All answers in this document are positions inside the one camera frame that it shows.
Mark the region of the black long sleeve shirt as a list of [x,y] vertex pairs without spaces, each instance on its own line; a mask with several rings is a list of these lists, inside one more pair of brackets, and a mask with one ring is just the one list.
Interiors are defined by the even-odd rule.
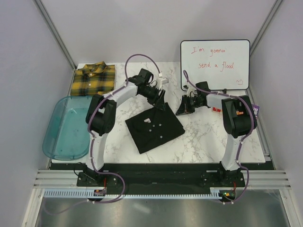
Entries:
[[166,109],[145,110],[125,121],[140,154],[157,148],[183,135],[183,125],[166,102]]

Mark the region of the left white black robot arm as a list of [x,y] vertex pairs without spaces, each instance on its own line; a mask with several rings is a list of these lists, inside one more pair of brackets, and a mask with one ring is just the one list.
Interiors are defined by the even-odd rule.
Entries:
[[150,78],[153,74],[141,69],[138,75],[126,78],[125,82],[117,89],[104,95],[94,95],[91,99],[86,116],[88,132],[90,133],[89,157],[86,165],[92,171],[87,180],[93,186],[99,186],[104,181],[104,175],[99,170],[104,166],[104,151],[108,134],[111,132],[116,121],[117,108],[128,99],[141,95],[147,98],[153,107],[165,110],[164,84],[168,78],[159,74],[156,84],[151,85]]

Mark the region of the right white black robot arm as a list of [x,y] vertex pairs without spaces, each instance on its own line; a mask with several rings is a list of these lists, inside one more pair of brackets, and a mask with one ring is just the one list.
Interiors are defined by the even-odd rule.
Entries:
[[222,186],[228,186],[234,180],[231,171],[241,167],[240,154],[243,141],[257,126],[250,98],[247,95],[228,96],[224,93],[211,92],[206,81],[196,83],[195,89],[182,96],[176,115],[192,114],[195,109],[203,106],[222,111],[223,126],[228,138],[221,160],[224,170],[217,174],[217,181]]

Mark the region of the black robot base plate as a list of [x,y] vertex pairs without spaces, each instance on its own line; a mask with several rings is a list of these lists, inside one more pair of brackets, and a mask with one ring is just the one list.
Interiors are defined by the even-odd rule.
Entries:
[[210,192],[211,188],[245,186],[240,169],[225,171],[220,164],[105,164],[101,174],[84,167],[77,186],[102,187],[114,194]]

